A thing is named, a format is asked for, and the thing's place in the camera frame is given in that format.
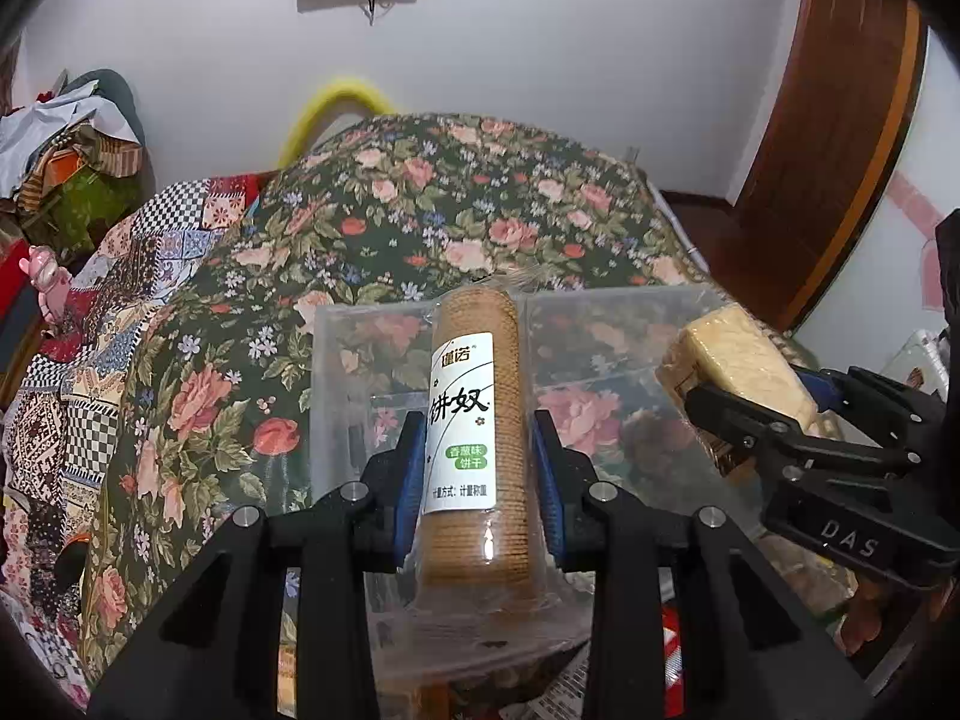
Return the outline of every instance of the white wall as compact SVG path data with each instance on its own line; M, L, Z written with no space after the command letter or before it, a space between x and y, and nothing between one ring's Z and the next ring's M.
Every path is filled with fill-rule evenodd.
M923 85L896 170L947 215L958 206L960 73L929 33ZM944 316L923 309L925 238L885 196L837 279L797 332L826 367L881 370L914 330L939 333Z
M359 2L44 0L17 88L35 94L64 66L119 71L160 185L272 167L315 90L358 74L400 110L534 122L616 156L638 146L662 187L724 196L784 10L784 0L416 0L371 28Z
M740 198L740 192L743 190L743 185L747 183L747 177L750 175L751 167L754 166L757 151L760 150L760 143L762 143L763 136L767 132L770 115L774 112L776 96L779 95L779 89L784 82L786 63L790 59L790 49L793 47L793 36L797 31L797 19L800 15L800 3L802 1L784 0L781 4L779 27L776 30L776 42L774 43L774 52L767 73L767 81L763 87L763 94L757 103L757 112L754 116L754 123L750 128L750 134L747 136L746 146L743 148L736 170L733 172L730 186L724 195L731 205L736 205L736 201Z

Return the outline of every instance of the pile of clothes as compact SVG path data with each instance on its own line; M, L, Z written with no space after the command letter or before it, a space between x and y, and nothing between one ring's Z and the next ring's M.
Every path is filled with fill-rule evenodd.
M61 255L92 252L136 204L143 130L113 71L0 119L0 202L28 240Z

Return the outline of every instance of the metal screw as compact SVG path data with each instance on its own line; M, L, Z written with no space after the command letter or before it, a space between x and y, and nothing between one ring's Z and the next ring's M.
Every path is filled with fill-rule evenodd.
M719 528L727 521L727 516L723 513L723 509L717 509L715 506L704 506L700 509L700 513L697 516L700 518L700 522L703 522L707 528Z
M363 482L347 482L340 488L340 498L350 503L363 500L370 493L370 488Z
M610 482L594 482L590 485L590 497L594 500L606 503L616 498L616 485Z
M241 506L233 513L233 521L241 528L248 528L260 519L256 506Z

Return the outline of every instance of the cracker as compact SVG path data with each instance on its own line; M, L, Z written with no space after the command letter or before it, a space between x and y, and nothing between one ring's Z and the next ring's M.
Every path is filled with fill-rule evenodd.
M496 508L432 512L421 519L421 581L498 584L530 576L523 383L517 306L509 295L474 286L440 303L433 346L469 333L493 334Z

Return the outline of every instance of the bed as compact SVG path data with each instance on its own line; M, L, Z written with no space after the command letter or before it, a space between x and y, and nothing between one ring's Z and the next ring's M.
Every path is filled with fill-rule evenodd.
M161 191L76 278L6 416L0 599L17 627L83 707L233 508L325 493L304 440L316 306L532 263L549 289L709 280L664 210L633 166L473 116L366 119L263 191L252 175ZM83 586L60 590L53 560L82 533Z

